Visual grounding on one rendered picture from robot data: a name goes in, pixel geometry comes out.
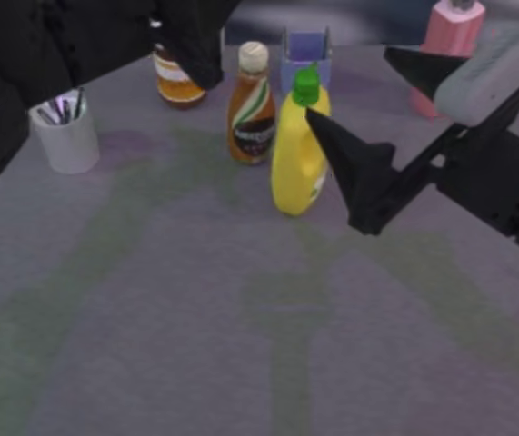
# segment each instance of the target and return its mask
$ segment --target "pen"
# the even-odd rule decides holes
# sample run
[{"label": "pen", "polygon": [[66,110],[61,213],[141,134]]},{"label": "pen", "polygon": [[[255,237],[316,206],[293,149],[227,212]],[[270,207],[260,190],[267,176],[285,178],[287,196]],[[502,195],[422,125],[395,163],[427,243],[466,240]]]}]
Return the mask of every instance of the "pen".
[{"label": "pen", "polygon": [[65,123],[65,119],[63,117],[63,114],[61,113],[61,109],[59,108],[59,104],[57,103],[57,101],[54,98],[49,100],[49,107],[51,107],[51,109],[53,109],[53,111],[59,117],[60,124],[64,124]]},{"label": "pen", "polygon": [[77,90],[77,101],[75,102],[75,112],[74,119],[79,118],[81,114],[81,103],[84,101],[84,88],[79,88]]},{"label": "pen", "polygon": [[69,108],[69,102],[64,99],[63,101],[63,116],[64,116],[64,124],[70,123],[71,119],[71,109]]},{"label": "pen", "polygon": [[45,110],[39,108],[39,109],[37,109],[37,113],[43,119],[43,121],[45,121],[47,124],[49,124],[49,125],[57,125],[55,120]]}]

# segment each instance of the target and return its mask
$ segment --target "open box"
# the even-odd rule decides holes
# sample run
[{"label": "open box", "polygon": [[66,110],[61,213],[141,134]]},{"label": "open box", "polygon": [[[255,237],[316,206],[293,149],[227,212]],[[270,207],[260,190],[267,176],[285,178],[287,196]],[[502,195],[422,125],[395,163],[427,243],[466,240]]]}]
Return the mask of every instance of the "open box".
[{"label": "open box", "polygon": [[332,69],[330,29],[324,31],[284,30],[282,38],[281,87],[282,93],[291,92],[295,72],[311,64],[317,65],[321,84],[328,89]]}]

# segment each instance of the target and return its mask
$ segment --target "black metal bracket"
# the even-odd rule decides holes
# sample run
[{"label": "black metal bracket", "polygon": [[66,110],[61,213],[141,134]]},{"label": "black metal bracket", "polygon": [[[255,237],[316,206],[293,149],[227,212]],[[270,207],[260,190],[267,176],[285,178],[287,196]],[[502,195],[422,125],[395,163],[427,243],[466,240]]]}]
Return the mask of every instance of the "black metal bracket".
[{"label": "black metal bracket", "polygon": [[[392,144],[368,144],[341,125],[307,109],[344,197],[348,223],[380,234],[427,185],[519,244],[519,89],[476,127],[453,124],[402,171]],[[435,162],[441,158],[442,164]]]}]

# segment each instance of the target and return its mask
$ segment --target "pen holder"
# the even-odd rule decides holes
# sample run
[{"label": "pen holder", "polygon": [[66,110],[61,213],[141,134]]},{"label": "pen holder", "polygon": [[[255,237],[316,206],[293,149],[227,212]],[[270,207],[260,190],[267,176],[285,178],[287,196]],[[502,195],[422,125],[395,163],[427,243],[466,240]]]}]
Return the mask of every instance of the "pen holder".
[{"label": "pen holder", "polygon": [[332,70],[330,29],[323,32],[284,30],[282,38],[281,87],[283,95],[292,91],[295,72],[312,64],[317,65],[320,83],[329,88]]},{"label": "pen holder", "polygon": [[[99,161],[94,119],[85,97],[82,99],[79,116],[66,124],[51,125],[41,117],[38,109],[43,109],[46,114],[52,113],[47,103],[29,112],[49,165],[61,174],[86,173]],[[71,108],[75,108],[76,93],[62,95],[57,100],[66,100]]]}]

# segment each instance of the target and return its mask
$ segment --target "brown bottle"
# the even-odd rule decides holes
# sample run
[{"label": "brown bottle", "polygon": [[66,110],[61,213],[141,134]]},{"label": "brown bottle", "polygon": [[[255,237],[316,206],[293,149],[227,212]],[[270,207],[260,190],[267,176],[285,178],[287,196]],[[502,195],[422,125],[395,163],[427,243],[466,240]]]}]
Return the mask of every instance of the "brown bottle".
[{"label": "brown bottle", "polygon": [[269,86],[269,52],[261,43],[239,48],[239,74],[227,114],[229,151],[243,164],[269,156],[275,135],[275,103]]},{"label": "brown bottle", "polygon": [[188,77],[161,45],[156,45],[153,58],[158,75],[158,93],[168,104],[178,109],[189,109],[205,99],[206,91]]}]

